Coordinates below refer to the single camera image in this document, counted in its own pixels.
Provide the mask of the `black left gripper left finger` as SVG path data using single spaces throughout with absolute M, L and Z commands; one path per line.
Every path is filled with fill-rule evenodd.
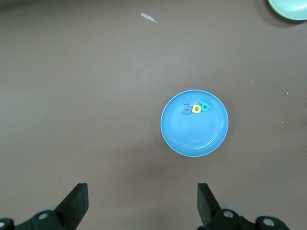
M 2 230 L 75 230 L 88 210 L 88 185 L 77 184 L 54 210 L 36 213 L 24 223 L 15 225 L 11 218 L 2 218 Z

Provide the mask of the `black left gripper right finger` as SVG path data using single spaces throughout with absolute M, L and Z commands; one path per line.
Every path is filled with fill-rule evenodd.
M 229 208 L 221 208 L 206 183 L 198 184 L 200 230 L 289 230 L 281 220 L 259 216 L 252 223 Z

